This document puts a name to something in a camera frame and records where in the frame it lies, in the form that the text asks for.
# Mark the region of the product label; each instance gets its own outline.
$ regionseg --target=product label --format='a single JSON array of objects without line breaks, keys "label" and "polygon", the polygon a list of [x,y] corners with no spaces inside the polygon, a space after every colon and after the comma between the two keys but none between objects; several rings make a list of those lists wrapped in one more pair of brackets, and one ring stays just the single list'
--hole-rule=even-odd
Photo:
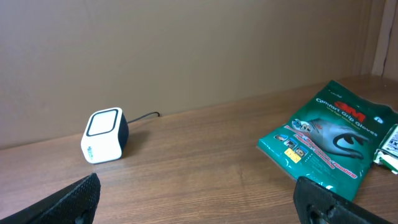
[{"label": "product label", "polygon": [[297,154],[293,151],[293,149],[291,149],[291,148],[288,148],[288,149],[285,151],[285,155],[286,155],[287,157],[289,157],[294,163],[298,163],[298,162],[301,160],[301,157],[300,157],[299,155],[297,155]]},{"label": "product label", "polygon": [[398,156],[398,126],[396,126],[395,130],[390,134],[381,149]]}]

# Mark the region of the small speaker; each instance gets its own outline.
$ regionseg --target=small speaker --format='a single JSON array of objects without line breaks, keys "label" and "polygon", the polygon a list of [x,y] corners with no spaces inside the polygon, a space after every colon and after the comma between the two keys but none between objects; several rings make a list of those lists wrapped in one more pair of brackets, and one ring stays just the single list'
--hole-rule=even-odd
[{"label": "small speaker", "polygon": [[129,137],[129,127],[121,108],[93,113],[81,139],[81,150],[87,162],[97,164],[122,156]]}]

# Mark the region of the yellow label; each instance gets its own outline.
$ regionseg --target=yellow label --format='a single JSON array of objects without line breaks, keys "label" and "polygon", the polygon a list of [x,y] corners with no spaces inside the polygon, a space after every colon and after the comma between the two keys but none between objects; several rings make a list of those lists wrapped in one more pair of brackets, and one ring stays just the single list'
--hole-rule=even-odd
[{"label": "yellow label", "polygon": [[288,149],[285,151],[285,155],[288,156],[294,163],[298,163],[298,161],[301,160],[301,157],[300,157],[299,155],[297,155],[297,154],[293,151],[293,149],[291,149],[291,148],[288,148]]}]

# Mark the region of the wooden desk surface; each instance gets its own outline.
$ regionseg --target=wooden desk surface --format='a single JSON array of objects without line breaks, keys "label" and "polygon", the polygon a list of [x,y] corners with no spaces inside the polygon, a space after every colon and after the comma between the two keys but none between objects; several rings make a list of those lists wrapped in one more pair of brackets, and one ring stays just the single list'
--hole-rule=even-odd
[{"label": "wooden desk surface", "polygon": [[[398,83],[341,83],[398,109]],[[256,144],[324,85],[132,123],[123,158],[104,164],[85,161],[81,134],[2,150],[0,218],[96,172],[95,223],[298,223],[294,181]],[[397,199],[398,177],[373,167],[355,202],[395,223]]]}]

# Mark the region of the plastic bag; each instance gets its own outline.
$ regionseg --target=plastic bag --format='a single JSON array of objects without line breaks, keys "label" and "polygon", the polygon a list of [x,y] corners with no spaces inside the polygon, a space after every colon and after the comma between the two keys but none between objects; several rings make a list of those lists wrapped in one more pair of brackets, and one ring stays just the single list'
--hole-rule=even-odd
[{"label": "plastic bag", "polygon": [[258,148],[293,179],[306,176],[354,199],[374,153],[398,114],[331,81]]}]

